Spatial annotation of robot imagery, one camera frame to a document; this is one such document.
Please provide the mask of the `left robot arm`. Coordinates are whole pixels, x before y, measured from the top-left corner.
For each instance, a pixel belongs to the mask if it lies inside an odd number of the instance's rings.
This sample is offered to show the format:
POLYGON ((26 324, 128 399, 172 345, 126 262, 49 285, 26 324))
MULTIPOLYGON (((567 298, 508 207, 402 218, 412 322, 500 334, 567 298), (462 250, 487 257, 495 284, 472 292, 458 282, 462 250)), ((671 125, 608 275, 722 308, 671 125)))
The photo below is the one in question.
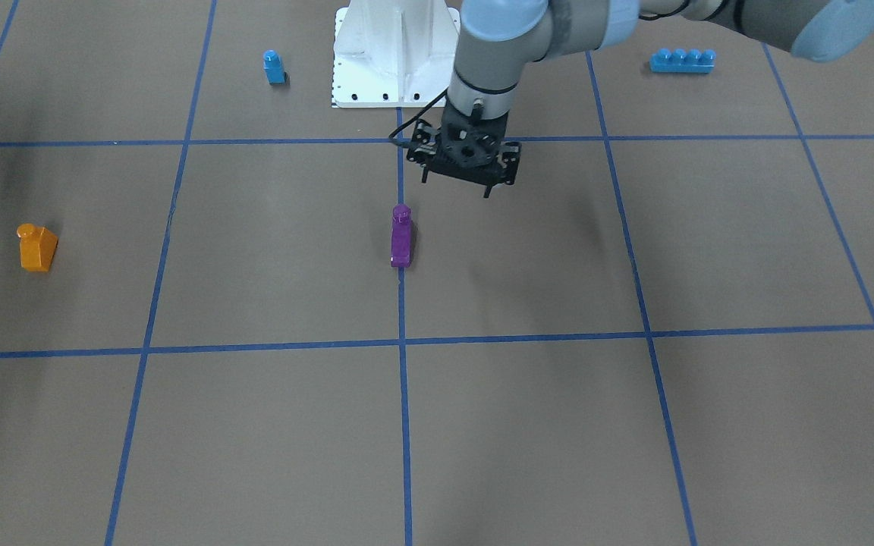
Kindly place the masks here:
POLYGON ((525 65, 616 46, 640 22, 682 17, 819 63, 874 32, 874 1, 465 1, 444 120, 502 120, 525 65))

